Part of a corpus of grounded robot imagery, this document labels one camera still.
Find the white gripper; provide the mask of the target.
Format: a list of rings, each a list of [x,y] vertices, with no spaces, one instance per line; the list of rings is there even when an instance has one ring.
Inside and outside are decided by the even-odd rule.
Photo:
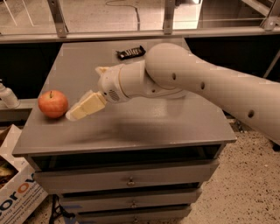
[[[95,71],[100,76],[99,92],[89,90],[67,112],[66,118],[77,121],[105,108],[110,103],[127,102],[129,97],[123,92],[120,84],[120,72],[123,64],[117,66],[98,66]]]

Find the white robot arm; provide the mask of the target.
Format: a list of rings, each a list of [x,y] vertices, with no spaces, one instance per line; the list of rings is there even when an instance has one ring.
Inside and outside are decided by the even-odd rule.
[[[144,59],[98,66],[98,91],[87,91],[67,112],[77,121],[110,103],[160,98],[189,91],[280,143],[280,83],[216,66],[172,43],[154,45]]]

